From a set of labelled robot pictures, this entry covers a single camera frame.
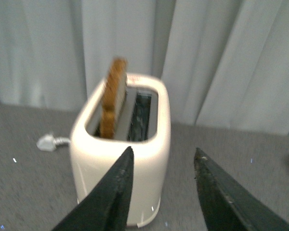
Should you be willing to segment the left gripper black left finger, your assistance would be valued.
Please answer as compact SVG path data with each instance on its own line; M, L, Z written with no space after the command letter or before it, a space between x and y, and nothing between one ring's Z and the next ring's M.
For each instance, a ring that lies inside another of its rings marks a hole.
M54 231L124 231L133 187L134 153L129 146Z

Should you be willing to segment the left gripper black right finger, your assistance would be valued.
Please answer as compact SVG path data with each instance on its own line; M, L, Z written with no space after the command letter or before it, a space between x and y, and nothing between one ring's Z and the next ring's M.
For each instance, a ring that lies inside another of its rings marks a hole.
M194 157L197 193L210 231L289 231L289 224L257 200L200 148Z

